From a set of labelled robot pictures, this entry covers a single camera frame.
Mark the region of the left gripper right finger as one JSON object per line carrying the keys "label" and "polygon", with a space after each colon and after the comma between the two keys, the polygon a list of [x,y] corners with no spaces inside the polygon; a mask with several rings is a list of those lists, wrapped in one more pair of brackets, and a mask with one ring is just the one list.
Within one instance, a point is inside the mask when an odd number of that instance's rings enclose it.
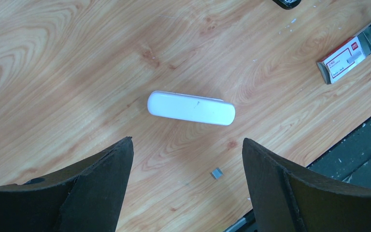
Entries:
{"label": "left gripper right finger", "polygon": [[259,231],[371,232],[371,188],[318,174],[249,138],[242,158]]}

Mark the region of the white stapler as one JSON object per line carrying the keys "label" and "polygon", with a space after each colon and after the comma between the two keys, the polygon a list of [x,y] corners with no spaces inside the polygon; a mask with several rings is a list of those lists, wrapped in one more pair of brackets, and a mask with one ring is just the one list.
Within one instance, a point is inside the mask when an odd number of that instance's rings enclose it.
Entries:
{"label": "white stapler", "polygon": [[154,91],[147,100],[148,112],[154,116],[228,126],[235,118],[233,104],[221,99]]}

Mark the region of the black stapler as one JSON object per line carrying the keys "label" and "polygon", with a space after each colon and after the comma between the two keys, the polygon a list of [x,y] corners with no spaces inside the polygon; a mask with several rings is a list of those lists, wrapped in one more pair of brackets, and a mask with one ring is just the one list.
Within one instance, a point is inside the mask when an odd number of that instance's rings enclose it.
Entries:
{"label": "black stapler", "polygon": [[272,0],[272,1],[274,1],[278,6],[285,10],[291,10],[301,3],[301,0]]}

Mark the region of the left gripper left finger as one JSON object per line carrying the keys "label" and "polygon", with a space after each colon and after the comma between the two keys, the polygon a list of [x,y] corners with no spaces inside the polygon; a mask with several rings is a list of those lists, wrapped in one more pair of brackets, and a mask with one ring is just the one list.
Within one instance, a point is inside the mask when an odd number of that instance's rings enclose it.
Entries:
{"label": "left gripper left finger", "polygon": [[0,186],[0,232],[115,231],[133,156],[125,137],[58,171]]}

